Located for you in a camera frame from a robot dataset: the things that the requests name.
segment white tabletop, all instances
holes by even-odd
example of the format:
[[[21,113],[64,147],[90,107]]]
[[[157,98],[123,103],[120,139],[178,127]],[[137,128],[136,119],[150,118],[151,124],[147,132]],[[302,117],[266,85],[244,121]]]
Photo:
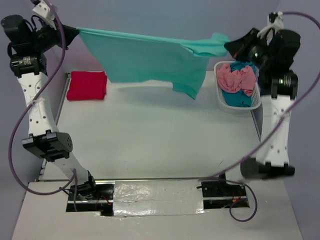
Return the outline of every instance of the white tabletop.
[[[221,111],[215,87],[213,71],[196,100],[168,82],[108,81],[104,101],[65,99],[58,127],[95,179],[205,177],[259,144],[251,112]],[[64,179],[47,164],[43,180]]]
[[[30,188],[49,192],[63,184],[33,182]],[[27,192],[12,240],[302,240],[283,181],[260,180],[250,186],[258,199],[258,211],[245,223],[234,221],[229,210],[223,208],[195,215],[142,217],[66,212],[65,193],[39,196]],[[248,199],[253,206],[252,196]],[[245,219],[253,209],[232,211],[237,218]]]

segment plastic basket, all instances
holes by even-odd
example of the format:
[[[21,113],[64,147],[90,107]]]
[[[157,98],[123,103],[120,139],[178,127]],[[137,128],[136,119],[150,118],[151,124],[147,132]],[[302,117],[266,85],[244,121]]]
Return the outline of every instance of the plastic basket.
[[[222,94],[222,89],[218,85],[217,81],[217,70],[222,67],[223,64],[230,64],[233,63],[234,61],[220,61],[217,64],[214,65],[214,76],[215,76],[215,82],[216,82],[216,96],[218,98],[218,105],[219,108],[226,112],[226,113],[245,113],[247,111],[251,111],[254,109],[257,109],[260,104],[261,104],[261,97],[260,97],[260,91],[259,91],[259,86],[257,83],[255,83],[254,90],[251,95],[251,101],[252,101],[252,106],[251,107],[237,107],[237,106],[230,106],[226,103],[225,98]]]

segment folded red towel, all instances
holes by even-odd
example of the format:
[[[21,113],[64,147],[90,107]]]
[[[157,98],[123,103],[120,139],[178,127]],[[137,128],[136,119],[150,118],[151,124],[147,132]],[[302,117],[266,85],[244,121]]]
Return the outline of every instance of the folded red towel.
[[[66,99],[69,101],[103,100],[107,93],[107,76],[104,71],[73,71]]]

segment teal shirt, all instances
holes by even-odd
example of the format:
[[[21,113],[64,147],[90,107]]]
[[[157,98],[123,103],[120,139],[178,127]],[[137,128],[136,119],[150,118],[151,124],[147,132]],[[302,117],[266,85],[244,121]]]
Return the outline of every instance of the teal shirt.
[[[181,40],[131,33],[78,28],[91,54],[116,83],[148,80],[171,82],[173,90],[195,99],[210,57],[227,54],[224,34],[209,39]]]

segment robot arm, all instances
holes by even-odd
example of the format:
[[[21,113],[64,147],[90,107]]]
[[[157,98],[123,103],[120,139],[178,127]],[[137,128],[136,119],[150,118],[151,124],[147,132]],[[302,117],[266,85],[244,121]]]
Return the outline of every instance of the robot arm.
[[[298,77],[290,70],[300,47],[300,35],[283,29],[282,12],[271,13],[269,23],[261,31],[253,28],[244,37],[224,47],[237,61],[252,62],[259,68],[258,84],[263,108],[261,141],[274,129],[297,96]],[[268,44],[270,30],[273,37]],[[241,174],[245,179],[271,179],[293,176],[289,165],[288,134],[290,115],[275,134],[260,148],[256,157],[244,161]]]
[[[73,155],[73,143],[68,133],[59,132],[51,110],[48,91],[32,102],[48,80],[44,52],[55,45],[61,47],[58,25],[50,8],[44,1],[35,1],[33,11],[42,19],[39,31],[30,29],[26,20],[19,15],[10,15],[2,19],[4,32],[11,40],[8,45],[10,68],[21,85],[25,103],[32,104],[28,112],[29,137],[22,140],[23,147],[39,158],[56,165],[69,179],[76,169],[77,191],[86,199],[91,199],[96,191],[94,178],[83,168]],[[68,46],[79,34],[75,28],[63,25]]]

